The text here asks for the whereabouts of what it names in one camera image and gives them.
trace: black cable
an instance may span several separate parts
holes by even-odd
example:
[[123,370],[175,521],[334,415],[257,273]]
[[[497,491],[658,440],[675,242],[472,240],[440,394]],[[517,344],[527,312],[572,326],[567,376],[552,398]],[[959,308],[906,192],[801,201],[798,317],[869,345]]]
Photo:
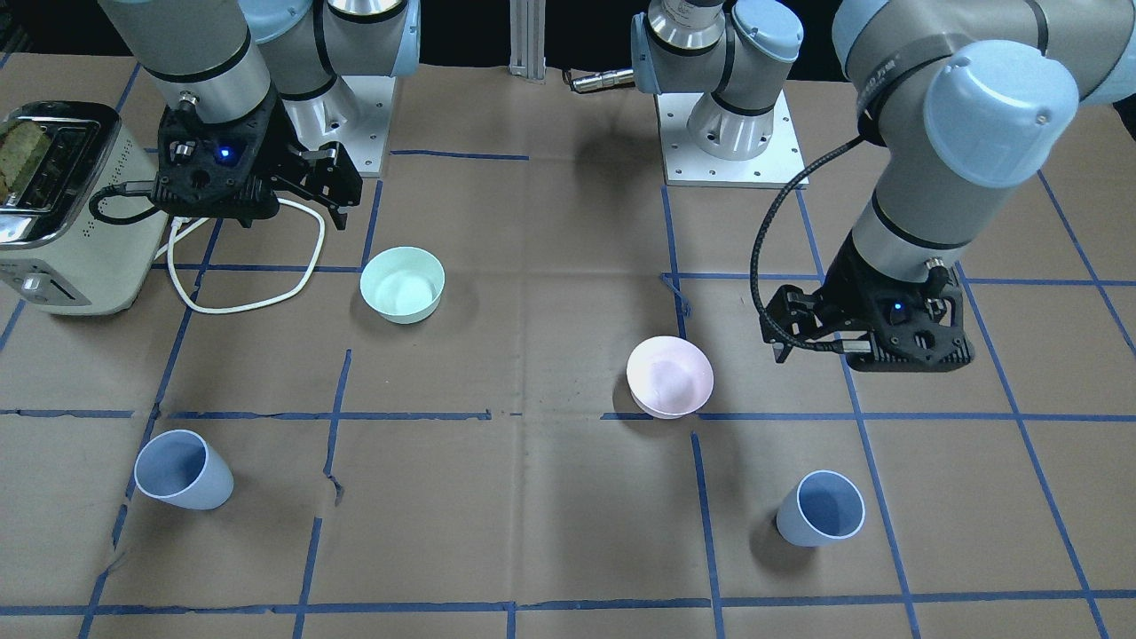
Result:
[[802,180],[808,177],[815,171],[825,166],[826,164],[833,161],[834,159],[841,157],[842,155],[851,151],[857,144],[863,142],[864,138],[862,135],[857,135],[852,140],[841,144],[840,147],[828,151],[819,159],[804,167],[801,173],[797,173],[788,181],[782,190],[777,192],[777,197],[774,198],[771,205],[769,205],[769,210],[766,213],[766,218],[761,222],[761,227],[758,230],[758,236],[753,240],[753,254],[750,256],[750,296],[753,298],[753,306],[758,309],[758,315],[761,316],[762,322],[770,325],[777,337],[780,338],[782,342],[786,346],[794,348],[801,348],[804,350],[817,350],[821,352],[841,352],[840,341],[827,341],[827,342],[807,342],[800,340],[788,333],[780,324],[774,321],[769,315],[769,309],[761,301],[761,293],[758,291],[758,258],[761,254],[761,244],[766,241],[766,233],[769,232],[769,225],[772,224],[774,217],[777,215],[777,210],[780,209],[782,202],[785,198],[793,191],[793,189],[801,183]]
[[569,69],[561,69],[560,70],[560,80],[562,80],[563,83],[568,85],[568,89],[571,89],[573,93],[579,93],[579,91],[576,90],[576,85],[573,84],[571,70],[569,70]]
[[130,217],[109,217],[107,215],[103,215],[102,211],[99,210],[99,205],[102,202],[102,200],[112,197],[139,197],[139,196],[128,196],[127,193],[125,193],[125,186],[126,186],[125,184],[110,184],[108,186],[103,186],[102,189],[95,191],[94,196],[91,197],[91,201],[86,204],[86,209],[91,211],[91,217],[98,219],[99,222],[110,224],[111,226],[127,226],[130,224],[136,224],[139,222],[142,222],[143,219],[161,210],[156,206],[151,206],[150,208],[143,210],[142,213],[137,215],[132,215]]

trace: mint green bowl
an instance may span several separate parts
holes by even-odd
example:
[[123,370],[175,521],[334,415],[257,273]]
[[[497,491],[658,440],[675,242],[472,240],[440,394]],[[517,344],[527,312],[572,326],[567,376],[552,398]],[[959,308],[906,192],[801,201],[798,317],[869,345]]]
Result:
[[417,247],[386,249],[367,263],[359,279],[359,292],[367,306],[395,324],[429,317],[444,287],[442,263]]

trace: cup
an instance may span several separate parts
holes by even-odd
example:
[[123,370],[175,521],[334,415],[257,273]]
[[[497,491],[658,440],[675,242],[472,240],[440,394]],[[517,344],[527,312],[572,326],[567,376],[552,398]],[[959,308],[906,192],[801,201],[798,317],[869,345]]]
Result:
[[233,493],[233,473],[193,431],[176,430],[150,440],[134,460],[134,483],[147,497],[211,511]]
[[429,317],[444,287],[442,263],[417,247],[386,249],[367,263],[359,277],[359,293],[367,306],[395,324]]
[[777,531],[794,546],[828,546],[860,532],[863,515],[863,496],[851,480],[813,471],[782,501]]

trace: light blue cup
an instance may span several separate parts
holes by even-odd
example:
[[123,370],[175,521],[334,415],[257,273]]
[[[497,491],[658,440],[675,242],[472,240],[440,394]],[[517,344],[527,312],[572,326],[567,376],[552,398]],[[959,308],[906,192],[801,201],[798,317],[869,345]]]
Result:
[[777,531],[794,546],[828,546],[863,528],[860,489],[835,471],[813,471],[790,491],[777,511]]
[[359,279],[364,301],[395,324],[421,322],[434,313],[445,269],[436,257],[417,247],[394,247],[367,263]]

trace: white power cord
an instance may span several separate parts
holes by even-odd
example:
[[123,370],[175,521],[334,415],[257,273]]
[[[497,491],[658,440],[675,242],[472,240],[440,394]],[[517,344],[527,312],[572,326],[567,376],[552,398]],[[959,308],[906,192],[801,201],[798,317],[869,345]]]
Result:
[[[182,224],[185,224],[186,222],[190,221],[189,217],[178,217],[176,219],[179,219]],[[189,229],[186,229],[185,231],[182,231],[181,233],[178,233],[177,236],[174,239],[174,242],[175,243],[176,242],[181,242],[183,238],[185,238],[190,233],[197,231],[198,229],[201,227],[202,224],[204,224],[206,222],[209,222],[210,219],[212,219],[212,218],[211,217],[201,217],[201,218],[199,218],[193,224],[190,224]],[[158,249],[158,252],[153,254],[153,258],[154,259],[160,259],[161,256],[166,255],[166,250],[167,249],[169,249],[169,244],[162,244],[161,248]]]
[[307,213],[308,215],[315,217],[316,223],[319,224],[319,235],[316,238],[316,249],[311,252],[311,262],[308,263],[308,269],[304,271],[303,276],[300,277],[300,283],[296,284],[295,288],[293,288],[291,291],[286,293],[278,294],[270,299],[245,304],[242,306],[234,306],[229,308],[210,308],[207,306],[199,306],[197,302],[190,299],[190,296],[186,294],[185,289],[182,288],[181,280],[177,279],[177,271],[174,268],[174,246],[177,244],[177,242],[181,241],[182,238],[189,235],[194,230],[204,224],[208,221],[208,218],[199,219],[193,224],[191,224],[190,227],[186,229],[184,232],[178,233],[178,231],[181,231],[182,229],[182,225],[189,222],[189,219],[184,217],[174,217],[174,219],[170,221],[169,223],[169,243],[158,249],[158,255],[154,256],[154,259],[161,257],[162,252],[166,254],[166,268],[169,271],[169,279],[173,281],[174,289],[177,291],[178,297],[182,298],[182,301],[185,302],[185,306],[190,307],[191,309],[198,313],[204,313],[207,315],[228,315],[231,313],[243,313],[245,310],[256,310],[258,308],[272,306],[274,304],[282,302],[286,299],[291,299],[295,297],[296,293],[303,290],[303,287],[308,284],[308,280],[311,279],[312,272],[316,271],[316,263],[319,262],[319,254],[324,250],[324,236],[327,232],[327,224],[324,222],[324,217],[321,215],[299,202],[293,202],[291,200],[285,200],[282,198],[278,198],[278,201],[284,206],[290,206],[292,208]]

